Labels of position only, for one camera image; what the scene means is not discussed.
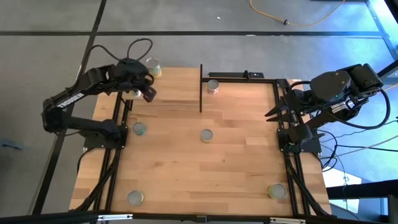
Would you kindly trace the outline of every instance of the electrical cord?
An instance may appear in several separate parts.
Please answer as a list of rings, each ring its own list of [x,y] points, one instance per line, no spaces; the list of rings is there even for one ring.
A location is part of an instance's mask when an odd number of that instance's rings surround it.
[[[393,139],[395,139],[395,138],[398,138],[398,135],[396,135],[396,136],[394,136],[394,137],[392,137],[392,138],[389,138],[389,139],[387,139],[387,140],[384,140],[384,141],[382,141],[382,142],[379,142],[379,143],[377,143],[377,144],[374,144],[374,145],[372,145],[372,146],[362,147],[362,148],[360,148],[360,149],[353,150],[353,151],[351,151],[351,152],[346,152],[346,153],[340,154],[339,156],[344,156],[344,155],[347,155],[347,154],[351,154],[351,153],[353,153],[353,152],[358,152],[358,151],[361,151],[361,150],[363,150],[363,149],[369,149],[369,148],[371,148],[371,147],[378,146],[378,145],[384,144],[384,143],[386,143],[386,142],[389,142],[389,141],[391,141],[391,140],[393,140]]]
[[[287,19],[286,19],[286,20],[283,20],[283,19],[278,18],[278,17],[276,17],[276,16],[272,16],[272,15],[270,15],[270,14],[268,14],[268,13],[262,12],[262,11],[256,9],[256,8],[253,6],[252,0],[250,0],[250,6],[251,6],[251,8],[252,8],[254,11],[256,11],[256,12],[258,12],[258,13],[264,15],[264,16],[273,18],[273,19],[275,19],[275,20],[277,20],[277,21],[281,21],[281,22],[282,22],[283,24],[285,24],[285,25],[290,24],[290,25],[295,26],[295,27],[310,27],[310,26],[314,26],[315,24],[320,23],[321,21],[324,21],[327,17],[329,17],[330,15],[332,15],[332,14],[333,14],[345,1],[346,1],[346,0],[342,0],[342,2],[341,2],[334,10],[332,10],[331,12],[329,12],[325,17],[323,17],[322,19],[320,19],[320,20],[318,20],[318,21],[316,21],[316,22],[313,22],[313,23],[311,23],[311,24],[309,24],[309,25],[298,25],[298,24],[295,24],[295,23],[293,23],[293,22],[289,22]]]
[[[327,162],[325,162],[325,164],[322,166],[322,169],[324,169],[326,166],[329,165],[329,163],[330,163],[331,160],[332,160],[332,157],[335,156],[336,151],[337,151],[337,145],[338,145],[338,143],[337,143],[336,136],[335,136],[334,134],[332,134],[332,133],[330,133],[330,132],[328,132],[328,131],[323,131],[323,130],[319,130],[319,129],[318,129],[317,131],[321,131],[321,132],[323,132],[323,133],[328,133],[328,134],[330,134],[330,135],[333,137],[333,139],[335,140],[335,142],[336,142],[336,144],[335,144],[335,150],[333,150],[333,152],[331,153],[330,159],[329,159]]]
[[[361,149],[374,149],[374,150],[380,150],[380,151],[387,151],[387,152],[398,152],[398,150],[393,150],[393,149],[382,149],[378,147],[366,147],[366,146],[344,146],[344,145],[338,145],[340,147],[350,147],[350,148],[361,148]]]
[[[387,122],[387,120],[390,117],[390,112],[391,112],[390,100],[389,100],[389,98],[387,96],[387,93],[383,89],[379,89],[379,90],[383,94],[384,99],[386,100],[386,115],[385,115],[383,121],[381,121],[381,123],[379,123],[378,125],[375,125],[375,126],[361,126],[361,125],[349,123],[347,121],[343,121],[340,118],[337,118],[335,115],[329,113],[329,111],[327,111],[326,109],[323,109],[323,108],[321,108],[319,106],[317,108],[322,110],[329,117],[331,117],[331,118],[333,118],[333,119],[335,119],[335,120],[337,120],[337,121],[339,121],[339,122],[341,122],[341,123],[343,123],[345,125],[348,125],[348,126],[351,126],[351,127],[354,127],[354,128],[361,128],[361,129],[377,129],[377,128],[380,128],[381,126],[383,126]]]
[[[327,146],[324,146],[324,145],[322,145],[322,144],[321,144],[321,146],[323,146],[323,147],[329,149],[331,152],[333,152],[333,150],[332,150],[331,148],[329,148],[329,147],[327,147]],[[336,155],[336,157],[337,157],[337,159],[340,161],[341,167],[343,168],[343,173],[344,173],[344,177],[343,177],[343,178],[344,178],[343,195],[345,196],[346,194],[344,193],[344,189],[345,189],[346,186],[348,185],[348,184],[347,184],[346,169],[344,168],[344,164],[343,164],[343,162],[341,161],[340,157],[337,156],[337,155]],[[347,210],[347,212],[349,212],[350,214],[352,214],[352,216],[354,216],[357,220],[359,220],[359,218],[358,218],[352,211],[348,210],[348,201],[347,201],[347,199],[345,199],[345,202],[346,202],[346,210]]]
[[[397,117],[397,120],[390,121],[390,122],[388,122],[388,123],[386,123],[386,124],[383,124],[383,126],[385,126],[385,125],[387,125],[387,124],[395,123],[395,122],[398,123],[398,117]],[[341,138],[341,137],[344,137],[344,136],[351,136],[351,135],[353,135],[353,134],[358,134],[358,133],[362,133],[362,132],[369,131],[369,130],[371,130],[371,129],[364,129],[364,130],[362,130],[362,131],[355,131],[355,132],[350,133],[350,134],[342,134],[341,136],[337,136],[336,138]],[[328,140],[322,141],[321,143],[328,142],[328,141],[330,141],[330,140],[333,140],[333,138],[330,138],[330,139],[328,139]]]
[[[94,201],[94,198],[96,198],[96,196],[99,194],[99,192],[105,186],[105,183],[108,181],[109,177],[115,172],[117,164],[118,164],[118,157],[119,157],[120,153],[121,153],[120,150],[116,150],[115,155],[112,160],[112,163],[106,169],[106,172],[104,173],[102,178],[98,181],[97,185],[91,191],[89,196],[87,196],[87,198],[83,201],[83,203],[79,207],[77,207],[75,210],[87,211],[89,209],[90,205]]]
[[[394,88],[394,87],[397,87],[397,86],[398,86],[398,83],[395,84],[395,85],[390,86],[389,88],[385,88],[384,91],[390,90],[390,89],[392,89],[392,88]]]
[[[74,133],[66,134],[65,137],[68,137],[68,136],[71,136],[71,135],[74,135],[74,134],[78,134],[78,133],[80,133],[80,131],[76,131]]]
[[[324,158],[320,158],[320,160],[322,160],[322,159],[334,159],[334,160],[335,160],[335,163],[334,163],[329,169],[327,169],[327,170],[322,170],[322,172],[327,172],[327,171],[329,171],[329,170],[335,168],[335,166],[336,166],[336,164],[337,164],[337,158],[335,158],[335,157],[324,157]]]
[[[140,41],[144,41],[144,40],[149,41],[149,42],[150,42],[150,46],[149,46],[148,50],[147,50],[141,57],[137,58],[136,60],[141,60],[143,57],[145,57],[145,56],[148,54],[148,52],[151,50],[151,48],[152,48],[152,46],[153,46],[154,43],[153,43],[152,40],[150,40],[150,39],[148,39],[148,38],[140,38],[140,39],[137,39],[137,40],[133,41],[133,42],[130,44],[129,48],[127,49],[127,58],[130,58],[130,57],[129,57],[129,54],[130,54],[130,49],[131,49],[131,47],[132,47],[135,43],[140,42]]]
[[[94,48],[96,48],[96,47],[102,48],[102,49],[103,49],[106,53],[108,53],[108,55],[111,56],[113,59],[115,59],[115,60],[117,60],[117,61],[119,61],[119,62],[122,62],[122,60],[121,60],[120,58],[117,58],[117,56],[115,56],[114,54],[112,54],[106,47],[104,47],[104,46],[102,46],[102,45],[100,45],[100,44],[97,44],[97,45],[92,46],[92,47],[89,49],[89,51],[88,51],[88,55],[90,55],[91,51],[92,51]]]
[[[289,86],[289,91],[293,91],[293,87],[297,86],[297,85],[304,85],[304,84],[311,84],[311,81],[299,81],[299,82],[295,82],[293,83],[291,86]],[[297,100],[302,104],[302,105],[309,105],[312,101],[310,102],[305,102],[302,101],[298,96],[296,96]]]
[[[289,87],[289,90],[292,90],[293,87],[297,86],[297,85],[303,85],[303,84],[311,84],[311,81],[299,81],[299,82],[295,82],[293,84],[291,84],[291,86]]]
[[[79,160],[78,160],[78,162],[77,162],[77,174],[79,174],[81,159],[85,156],[85,154],[91,152],[91,150],[93,150],[93,148],[87,149],[87,151],[85,151],[85,152],[79,157]]]

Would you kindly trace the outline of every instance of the wood grain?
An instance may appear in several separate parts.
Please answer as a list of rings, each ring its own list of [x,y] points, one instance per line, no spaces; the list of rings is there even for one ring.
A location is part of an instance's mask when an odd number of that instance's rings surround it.
[[[162,76],[155,80],[153,87],[157,91],[154,102],[176,101],[198,103],[199,100],[199,68],[162,68]],[[127,100],[136,99],[130,93],[123,93]]]
[[[173,70],[164,68],[162,80],[167,82]],[[175,70],[181,77],[193,71]],[[171,79],[178,82],[180,77]],[[161,97],[152,103],[134,101],[127,125],[142,122],[147,131],[142,136],[129,133],[119,163],[112,211],[292,215],[289,195],[273,200],[266,194],[272,184],[287,187],[285,165],[278,150],[277,123],[268,123],[264,117],[275,105],[272,86],[220,83],[219,92],[209,95],[204,83],[202,114],[198,112],[198,89],[186,89],[181,94],[186,97],[179,100],[178,94],[170,98],[163,95],[162,91],[168,90],[165,86],[161,91],[157,89]],[[114,99],[115,95],[100,95],[94,119],[110,118]],[[202,129],[213,131],[212,142],[200,139]],[[100,149],[83,158],[70,208],[77,207],[95,186],[102,156]],[[319,162],[309,154],[302,154],[301,158],[308,188],[330,212]],[[145,195],[138,207],[127,202],[127,195],[133,190]]]

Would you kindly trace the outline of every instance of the metal bracket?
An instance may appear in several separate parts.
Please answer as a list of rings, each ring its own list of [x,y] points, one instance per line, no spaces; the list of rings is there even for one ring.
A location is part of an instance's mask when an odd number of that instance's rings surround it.
[[[288,152],[316,152],[316,153],[318,153],[318,152],[322,151],[319,146],[319,139],[317,139],[317,138],[303,142],[301,147],[298,147],[295,145],[290,145],[290,147],[285,147],[286,145],[289,144],[289,134],[287,132],[287,129],[283,129],[283,128],[278,129],[277,135],[278,135],[279,150],[283,153],[288,153]]]
[[[98,215],[97,221],[113,221],[113,220],[129,220],[129,219],[132,219],[132,214]]]
[[[273,218],[273,217],[271,217],[270,223],[305,224],[305,220],[299,220],[299,219],[294,219],[294,218]]]
[[[121,98],[121,101],[124,103],[125,106],[127,106],[127,108],[128,108],[129,111],[132,111],[132,104],[131,104],[131,105],[128,105],[128,104],[124,101],[124,99],[122,99],[122,98]]]
[[[129,128],[125,125],[118,126],[120,138],[118,141],[107,141],[104,136],[97,134],[95,136],[87,136],[84,147],[88,149],[105,148],[105,149],[124,149],[126,146],[127,133]]]
[[[276,79],[276,84],[278,85],[278,87],[281,87],[284,90],[290,86],[288,81],[285,78]]]
[[[206,215],[197,215],[197,223],[206,223],[207,222],[207,216]]]
[[[245,70],[243,73],[243,77],[246,78],[247,80],[249,80],[249,82],[251,82],[249,71]]]

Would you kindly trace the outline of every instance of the black cable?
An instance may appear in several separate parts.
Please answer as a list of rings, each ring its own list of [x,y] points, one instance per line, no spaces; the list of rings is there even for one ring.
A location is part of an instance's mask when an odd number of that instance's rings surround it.
[[[347,180],[344,179],[344,181],[345,181],[345,186],[343,187],[343,195],[345,196],[346,194],[344,193],[344,189],[347,187]],[[349,212],[349,213],[352,214],[357,220],[359,220],[359,218],[358,218],[356,215],[354,215],[354,213],[353,213],[352,211],[348,210],[348,201],[347,201],[347,199],[344,199],[344,200],[346,201],[346,210],[347,210],[347,212]]]
[[[324,145],[322,145],[322,144],[321,144],[321,146],[323,146],[323,147],[329,149],[331,152],[333,152],[333,150],[332,150],[331,148],[329,148],[329,147],[327,147],[327,146],[324,146]],[[345,186],[343,187],[343,195],[345,196],[344,189],[345,189],[345,187],[347,186],[346,169],[344,168],[344,164],[343,164],[343,162],[341,161],[340,157],[337,156],[337,155],[336,155],[336,157],[337,157],[337,159],[340,161],[341,167],[343,168],[343,173],[344,173],[344,185],[345,185]],[[349,212],[349,213],[352,214],[357,220],[359,220],[359,218],[358,218],[353,212],[351,212],[350,210],[348,210],[348,201],[347,201],[347,199],[345,199],[345,200],[346,200],[346,210],[347,210],[347,212]]]
[[[93,148],[87,149],[87,151],[85,151],[85,152],[79,157],[79,160],[78,160],[78,162],[77,162],[77,174],[79,174],[81,159],[85,156],[85,154],[89,153],[91,150],[93,150]]]
[[[324,158],[324,159],[335,159],[335,163],[334,163],[329,169],[327,169],[327,170],[322,170],[322,172],[327,172],[327,171],[329,171],[329,170],[335,168],[335,166],[336,166],[336,164],[337,164],[337,159],[336,159],[335,157],[331,157],[331,158],[327,157],[327,158]]]
[[[295,82],[293,83],[290,87],[289,90],[292,90],[293,87],[297,86],[297,85],[303,85],[303,84],[311,84],[311,81],[299,81],[299,82]]]
[[[111,165],[106,169],[106,172],[100,178],[98,181],[97,185],[94,187],[94,189],[91,191],[89,196],[83,201],[83,203],[77,207],[75,210],[80,210],[80,211],[86,211],[89,209],[90,205],[93,203],[94,198],[99,194],[99,192],[103,189],[105,186],[105,183],[108,181],[109,177],[114,173],[117,167],[117,158],[119,157],[118,154],[120,154],[120,150],[116,150],[115,155],[113,157]]]
[[[66,134],[65,137],[71,136],[71,135],[74,135],[74,134],[78,134],[78,133],[80,133],[80,131],[77,131],[77,132],[74,132],[74,133],[70,133],[70,134]]]
[[[323,109],[323,108],[321,108],[319,106],[317,108],[322,110],[329,117],[331,117],[331,118],[333,118],[333,119],[335,119],[335,120],[337,120],[337,121],[339,121],[339,122],[341,122],[341,123],[343,123],[345,125],[354,127],[354,128],[361,128],[361,129],[376,129],[376,128],[380,128],[389,119],[390,112],[391,112],[391,106],[390,106],[390,99],[388,98],[387,93],[381,88],[379,90],[380,90],[381,94],[383,94],[384,99],[386,100],[386,116],[384,117],[383,121],[381,121],[381,123],[379,123],[378,125],[375,125],[375,126],[361,126],[361,125],[353,124],[353,123],[350,123],[350,122],[347,122],[347,121],[343,121],[342,119],[340,119],[340,118],[336,117],[335,115],[329,113],[329,111],[327,111],[326,109]]]
[[[322,160],[322,159],[330,159],[330,157],[322,157],[322,158],[319,158],[319,160]]]
[[[333,137],[333,139],[335,140],[335,142],[336,142],[336,144],[335,144],[335,150],[333,150],[333,152],[331,153],[330,159],[329,159],[327,162],[325,162],[325,164],[324,164],[323,167],[322,167],[322,169],[324,169],[326,166],[329,165],[329,163],[330,163],[331,160],[332,160],[332,157],[335,156],[338,143],[337,143],[336,136],[335,136],[334,134],[332,134],[332,133],[330,133],[330,132],[328,132],[328,131],[323,131],[323,130],[319,130],[319,129],[318,129],[317,131],[321,131],[321,132],[330,134],[330,135]]]
[[[289,157],[298,157],[298,156],[300,155],[300,153],[301,153],[301,147],[300,147],[300,150],[299,150],[299,152],[298,152],[297,155],[291,156],[291,155],[289,155],[289,153],[286,153],[286,150],[285,150],[285,149],[286,149],[286,146],[289,146],[289,149],[290,149],[293,145],[287,143],[287,144],[284,146],[284,154],[285,154],[285,156],[289,156]]]
[[[119,62],[123,62],[120,58],[117,58],[117,56],[115,56],[114,54],[112,54],[106,47],[104,47],[104,46],[102,46],[102,45],[100,45],[100,44],[97,44],[97,45],[92,46],[92,47],[89,49],[89,51],[88,51],[88,55],[90,55],[91,51],[92,51],[94,48],[96,48],[96,47],[102,48],[102,49],[103,49],[106,53],[108,53],[108,55],[111,56],[113,59],[115,59],[115,60],[117,60],[117,61],[119,61]]]
[[[290,159],[287,159],[285,161],[287,166],[286,171],[293,178],[294,182],[299,187],[302,195],[307,199],[310,206],[313,208],[315,214],[322,216],[329,216],[329,214],[326,211],[324,211],[324,209],[322,209],[322,207],[319,205],[319,203],[314,199],[310,191],[307,189],[305,184],[301,181],[300,176],[296,173],[296,170],[293,168],[292,161]]]
[[[344,146],[344,145],[338,145],[338,146],[340,146],[340,147],[350,147],[350,148],[374,149],[374,150],[387,151],[387,152],[398,152],[398,150],[393,150],[393,149],[383,149],[383,148],[378,148],[378,147],[366,147],[366,146]]]
[[[153,76],[153,75],[151,75],[151,74],[147,74],[147,76],[149,76],[149,77],[150,77],[150,79],[151,79],[150,85],[154,84],[154,82],[155,82],[155,78],[154,78],[154,76]]]
[[[140,42],[140,41],[144,41],[144,40],[149,41],[149,42],[150,42],[150,46],[149,46],[148,50],[147,50],[141,57],[137,58],[136,60],[137,60],[137,61],[138,61],[138,60],[141,60],[143,57],[145,57],[145,56],[148,54],[148,52],[151,50],[151,48],[152,48],[152,46],[153,46],[154,43],[153,43],[153,41],[151,41],[151,40],[148,39],[148,38],[140,38],[140,39],[137,39],[137,40],[133,41],[133,42],[130,44],[129,48],[127,49],[127,58],[130,58],[130,57],[129,57],[130,48],[131,48],[135,43]]]
[[[394,123],[394,122],[398,122],[398,119],[397,119],[397,120],[390,121],[390,122],[388,122],[388,123],[386,123],[386,124],[383,124],[383,126],[388,125],[388,124],[391,124],[391,123]],[[342,134],[341,136],[337,136],[336,138],[341,138],[341,137],[344,137],[344,136],[351,136],[351,135],[353,135],[353,134],[359,134],[359,133],[362,133],[362,132],[365,132],[365,131],[369,131],[369,130],[372,130],[372,129],[364,129],[364,130],[362,130],[362,131],[355,131],[355,132],[350,133],[350,134]],[[333,139],[333,138],[330,138],[330,139],[328,139],[328,140],[322,141],[321,143],[328,142],[328,141],[330,141],[330,140],[332,140],[332,139]]]

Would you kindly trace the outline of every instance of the can lid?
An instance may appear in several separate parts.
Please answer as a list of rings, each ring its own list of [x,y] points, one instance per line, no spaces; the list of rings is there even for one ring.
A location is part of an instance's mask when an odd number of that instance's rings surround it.
[[[144,201],[144,194],[142,192],[138,191],[138,190],[133,190],[127,196],[127,201],[131,205],[138,206]]]
[[[273,199],[282,199],[286,195],[286,188],[282,184],[269,186],[268,195]]]
[[[215,89],[218,88],[219,84],[218,84],[218,81],[217,81],[217,80],[210,80],[210,81],[207,83],[207,86],[208,86],[209,89],[215,90]]]
[[[157,58],[148,58],[145,61],[148,68],[156,68],[159,65],[159,59]]]
[[[141,91],[139,91],[139,90],[132,90],[132,91],[131,91],[131,94],[132,94],[134,97],[140,97],[140,96],[141,96]]]
[[[136,134],[140,134],[140,133],[142,133],[143,131],[145,131],[145,125],[142,124],[142,123],[140,123],[140,122],[137,122],[137,123],[135,123],[134,126],[132,127],[132,131],[133,131],[134,133],[136,133]]]
[[[204,141],[210,141],[213,139],[213,132],[209,129],[204,129],[201,133],[200,133],[200,137],[202,140]]]

